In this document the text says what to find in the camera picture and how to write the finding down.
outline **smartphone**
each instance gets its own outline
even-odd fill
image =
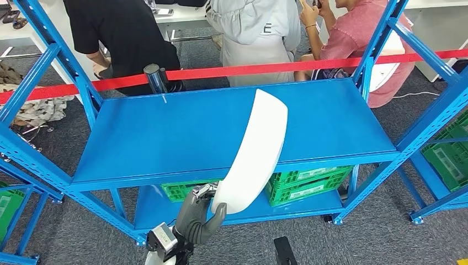
[[[19,10],[10,10],[3,18],[3,24],[11,23],[19,16]]]
[[[174,9],[157,8],[153,10],[153,14],[157,17],[170,17],[174,14]]]
[[[312,5],[317,6],[318,9],[322,8],[322,3],[320,3],[320,0],[312,0]]]

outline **robotic hand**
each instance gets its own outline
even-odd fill
[[[215,215],[206,222],[216,190],[216,183],[195,187],[185,197],[172,230],[163,222],[148,233],[146,246],[149,253],[145,265],[188,264],[194,245],[205,243],[226,217],[227,204],[221,203]]]

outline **crate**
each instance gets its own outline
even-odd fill
[[[205,185],[207,183],[217,182],[222,178],[208,179],[206,181],[187,181],[178,183],[167,183],[161,184],[161,188],[164,190],[167,198],[173,203],[183,202],[187,194],[195,187]]]
[[[468,184],[468,149],[462,143],[435,144],[423,155],[451,192]]]
[[[271,206],[293,202],[311,195],[334,190],[339,187],[343,180],[353,169],[352,166],[331,174],[323,174],[320,178],[314,177],[294,182],[294,185],[286,187],[275,187],[274,178],[267,183],[266,191]]]
[[[452,139],[468,136],[468,111],[443,129],[435,138]],[[468,184],[468,142],[430,144],[422,154],[439,173],[447,188],[454,192]]]
[[[0,181],[0,187],[8,187],[8,184]],[[21,190],[4,190],[0,192],[0,242],[7,234],[10,222],[23,202],[24,193]]]
[[[282,173],[273,173],[270,181],[272,186],[276,188],[287,188],[297,185],[298,181],[304,181],[306,179],[322,179],[327,176],[332,176],[337,172],[346,171],[353,168],[353,166],[343,167],[330,167],[330,168],[319,168],[308,171],[290,171]]]

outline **black t-shirt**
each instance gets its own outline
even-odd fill
[[[180,68],[176,47],[164,41],[143,0],[63,0],[75,50],[92,54],[99,41],[110,51],[114,77],[143,73],[151,63]]]

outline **white cable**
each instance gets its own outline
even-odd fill
[[[432,93],[432,92],[419,92],[419,93],[408,93],[406,95],[393,97],[393,98],[404,98],[406,96],[417,96],[417,95],[421,95],[421,94],[430,94],[430,95],[434,95],[434,96],[439,96],[439,94]]]

